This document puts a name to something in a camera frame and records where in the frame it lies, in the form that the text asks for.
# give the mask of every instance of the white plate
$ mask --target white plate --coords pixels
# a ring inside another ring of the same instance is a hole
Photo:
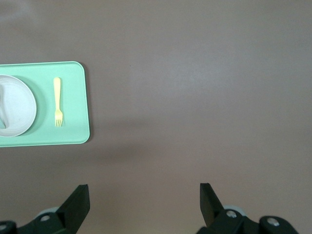
[[[0,75],[0,118],[5,129],[0,129],[2,137],[16,137],[26,132],[36,118],[36,100],[21,80]]]

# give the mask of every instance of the mint green tray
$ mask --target mint green tray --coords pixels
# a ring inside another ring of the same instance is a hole
[[[90,136],[86,82],[82,65],[75,61],[0,65],[1,75],[22,80],[33,92],[37,115],[22,135],[0,137],[0,147],[80,144]],[[61,78],[62,126],[55,127],[54,77]]]

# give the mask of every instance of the silver bolt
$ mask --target silver bolt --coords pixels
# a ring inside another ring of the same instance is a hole
[[[41,217],[40,221],[41,221],[41,222],[44,222],[44,221],[47,221],[47,220],[49,220],[49,219],[50,219],[50,216],[49,216],[49,215],[45,215],[45,216],[42,216],[42,217]]]
[[[2,231],[4,229],[6,229],[6,225],[5,224],[0,225],[0,231]]]
[[[267,221],[268,221],[268,223],[270,223],[271,225],[273,225],[275,227],[279,226],[279,222],[275,218],[268,218]]]
[[[230,218],[236,218],[237,214],[234,211],[227,211],[226,215]]]

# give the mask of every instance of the fork handle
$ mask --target fork handle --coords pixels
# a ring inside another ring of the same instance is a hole
[[[55,77],[53,80],[54,84],[54,97],[55,97],[55,108],[59,109],[59,99],[60,99],[60,78]]]

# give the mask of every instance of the yellow fork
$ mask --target yellow fork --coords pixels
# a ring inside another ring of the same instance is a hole
[[[60,78],[55,77],[53,80],[54,84],[54,97],[55,97],[55,126],[60,127],[63,122],[63,113],[59,108],[60,101]]]

